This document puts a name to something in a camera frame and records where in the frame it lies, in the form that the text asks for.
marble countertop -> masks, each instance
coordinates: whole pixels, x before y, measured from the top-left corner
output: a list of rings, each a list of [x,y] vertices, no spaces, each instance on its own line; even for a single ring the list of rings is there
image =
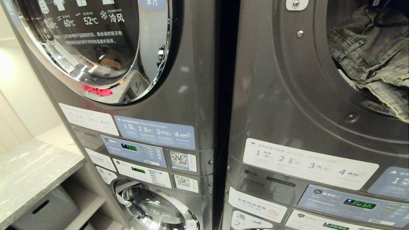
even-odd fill
[[[85,165],[73,153],[33,139],[0,155],[0,230]]]

shelf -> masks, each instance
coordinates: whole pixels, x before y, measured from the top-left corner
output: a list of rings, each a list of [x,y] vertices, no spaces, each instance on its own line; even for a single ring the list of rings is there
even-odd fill
[[[102,206],[105,199],[85,191],[73,184],[63,183],[64,189],[81,209],[80,213],[64,230],[79,230]]]
[[[95,228],[95,230],[124,230],[124,226],[122,224],[99,213],[95,213],[90,218],[90,224]]]

washing machine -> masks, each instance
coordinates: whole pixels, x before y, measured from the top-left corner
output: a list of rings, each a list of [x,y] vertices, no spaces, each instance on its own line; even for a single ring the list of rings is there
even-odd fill
[[[220,229],[408,229],[408,124],[354,89],[328,47],[362,4],[241,1]]]
[[[46,93],[131,226],[213,229],[232,89],[232,74],[218,64],[220,4],[2,4]]]

front-loading washer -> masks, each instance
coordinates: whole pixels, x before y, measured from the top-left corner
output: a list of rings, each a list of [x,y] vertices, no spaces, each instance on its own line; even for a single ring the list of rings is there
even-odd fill
[[[59,115],[136,228],[213,229],[232,85],[218,64],[220,3],[2,4]],[[114,190],[124,180],[140,188],[124,189],[126,202]],[[155,208],[141,208],[147,198]]]
[[[241,1],[221,229],[408,228],[408,124],[328,49],[365,2]]]

screw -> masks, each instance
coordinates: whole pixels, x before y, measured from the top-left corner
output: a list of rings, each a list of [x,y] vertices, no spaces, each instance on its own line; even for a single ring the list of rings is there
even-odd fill
[[[295,0],[295,1],[292,3],[292,7],[293,7],[293,8],[297,8],[299,5],[300,5],[300,1],[298,1],[298,0]]]
[[[348,113],[345,116],[345,122],[347,123],[354,123],[355,121],[357,121],[359,119],[359,115],[357,113]]]

